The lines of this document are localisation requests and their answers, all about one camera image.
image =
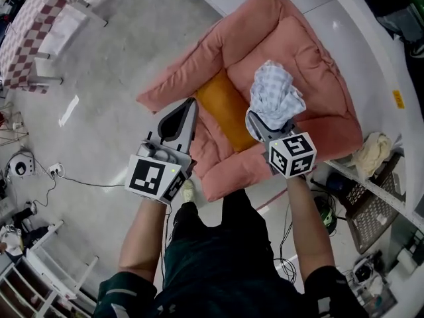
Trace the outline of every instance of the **checkered cloth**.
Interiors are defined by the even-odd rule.
[[[3,86],[46,93],[45,86],[29,85],[35,55],[67,0],[26,0],[0,47]]]
[[[292,85],[293,77],[283,66],[268,60],[254,74],[250,88],[250,107],[272,130],[283,127],[287,120],[306,110],[301,93]],[[246,114],[246,127],[251,136],[260,141]]]

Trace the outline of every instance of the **forearm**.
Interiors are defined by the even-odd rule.
[[[293,220],[293,239],[303,281],[322,266],[334,266],[328,232],[321,220],[311,190],[301,178],[287,180]]]
[[[142,201],[121,249],[120,271],[133,272],[153,282],[162,249],[165,214],[164,204]]]

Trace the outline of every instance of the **red and white checkered tablecloth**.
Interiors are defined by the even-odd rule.
[[[26,0],[9,27],[0,47],[3,86],[46,93],[43,86],[29,85],[35,55],[67,0]]]

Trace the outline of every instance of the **black t-shirt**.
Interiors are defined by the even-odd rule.
[[[334,267],[314,271],[301,295],[281,279],[269,247],[217,229],[171,242],[165,289],[121,272],[100,285],[94,317],[367,317]]]

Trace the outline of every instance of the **person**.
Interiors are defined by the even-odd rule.
[[[206,227],[191,181],[165,253],[164,290],[154,275],[166,206],[143,200],[124,240],[119,271],[101,283],[95,318],[367,317],[335,268],[329,235],[306,181],[287,180],[293,239],[305,293],[279,277],[265,220],[241,189],[223,199],[222,223]]]
[[[33,246],[34,240],[41,239],[48,232],[47,226],[29,232],[23,229],[23,221],[36,214],[36,205],[32,203],[30,207],[12,216],[13,225],[1,228],[0,254],[6,253],[13,262],[16,262],[27,248]]]

